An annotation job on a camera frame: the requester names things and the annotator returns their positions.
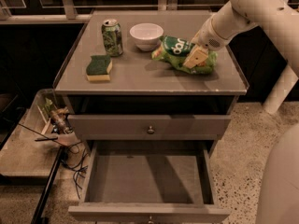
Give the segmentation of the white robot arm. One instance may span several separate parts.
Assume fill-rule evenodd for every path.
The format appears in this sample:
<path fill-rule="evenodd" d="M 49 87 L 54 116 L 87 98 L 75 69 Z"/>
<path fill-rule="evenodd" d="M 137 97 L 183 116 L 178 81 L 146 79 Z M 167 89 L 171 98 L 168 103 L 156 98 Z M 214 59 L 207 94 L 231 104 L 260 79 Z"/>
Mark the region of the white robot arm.
<path fill-rule="evenodd" d="M 299 78 L 299 14 L 288 0 L 229 0 L 192 39 L 195 47 L 184 65 L 193 68 L 233 37 L 263 28 L 287 66 L 266 98 L 263 108 L 278 111 Z M 273 145 L 263 171 L 256 224 L 299 224 L 299 124 Z"/>

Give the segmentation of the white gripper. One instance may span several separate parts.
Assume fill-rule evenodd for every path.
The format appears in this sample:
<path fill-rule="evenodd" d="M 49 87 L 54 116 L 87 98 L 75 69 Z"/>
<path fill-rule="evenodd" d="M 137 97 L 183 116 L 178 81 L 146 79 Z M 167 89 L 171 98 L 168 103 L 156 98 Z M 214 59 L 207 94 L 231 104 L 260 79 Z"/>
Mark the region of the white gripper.
<path fill-rule="evenodd" d="M 217 34 L 213 27 L 213 18 L 210 17 L 202 25 L 201 29 L 191 39 L 196 44 L 184 61 L 184 66 L 194 68 L 208 58 L 208 50 L 217 51 L 229 44 L 230 40 Z"/>

